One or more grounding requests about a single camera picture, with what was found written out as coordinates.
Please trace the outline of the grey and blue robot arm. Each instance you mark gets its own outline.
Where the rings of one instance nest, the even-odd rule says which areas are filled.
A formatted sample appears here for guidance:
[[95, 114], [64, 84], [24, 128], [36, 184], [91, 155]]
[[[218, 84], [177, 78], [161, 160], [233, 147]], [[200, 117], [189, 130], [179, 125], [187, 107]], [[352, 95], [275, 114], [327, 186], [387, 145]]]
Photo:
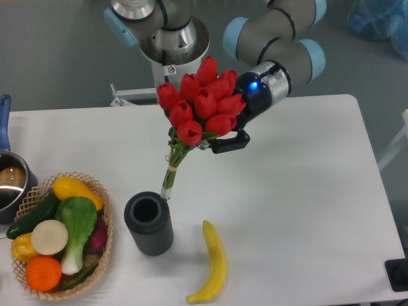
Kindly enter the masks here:
[[[234, 138], [203, 140], [198, 145], [202, 150], [221, 153], [244, 148], [250, 140], [244, 130], [249, 121], [324, 70], [323, 49], [300, 35], [324, 16], [326, 2], [268, 1], [266, 5], [268, 11], [261, 18], [235, 18], [224, 31], [225, 51], [251, 67], [237, 83], [246, 107], [238, 116]], [[184, 74], [198, 69], [209, 47], [208, 30], [191, 14], [189, 1], [112, 1], [104, 18], [123, 44], [141, 48], [156, 85], [169, 81], [178, 87]]]

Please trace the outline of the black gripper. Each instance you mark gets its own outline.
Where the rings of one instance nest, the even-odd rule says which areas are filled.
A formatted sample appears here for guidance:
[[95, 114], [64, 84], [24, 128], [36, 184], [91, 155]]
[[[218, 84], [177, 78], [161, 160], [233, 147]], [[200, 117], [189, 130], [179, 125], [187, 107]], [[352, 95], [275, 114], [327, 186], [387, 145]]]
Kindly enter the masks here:
[[251, 137], [245, 125], [280, 102], [291, 92], [291, 78], [287, 69], [277, 61], [265, 61], [237, 78], [235, 93], [246, 103], [237, 115], [236, 135], [232, 138], [203, 140], [197, 148], [210, 149], [214, 154], [244, 149]]

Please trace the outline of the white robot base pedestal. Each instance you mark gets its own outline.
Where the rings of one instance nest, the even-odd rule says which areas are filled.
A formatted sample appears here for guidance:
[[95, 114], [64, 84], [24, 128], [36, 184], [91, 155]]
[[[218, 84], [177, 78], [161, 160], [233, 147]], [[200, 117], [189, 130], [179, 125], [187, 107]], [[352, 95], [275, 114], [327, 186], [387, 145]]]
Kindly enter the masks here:
[[159, 29], [139, 42], [143, 56], [150, 61], [152, 88], [116, 90], [112, 85], [112, 106], [156, 105], [159, 85], [169, 82], [180, 87], [185, 74], [197, 72], [210, 44], [208, 29], [202, 21], [191, 17], [189, 23], [176, 31]]

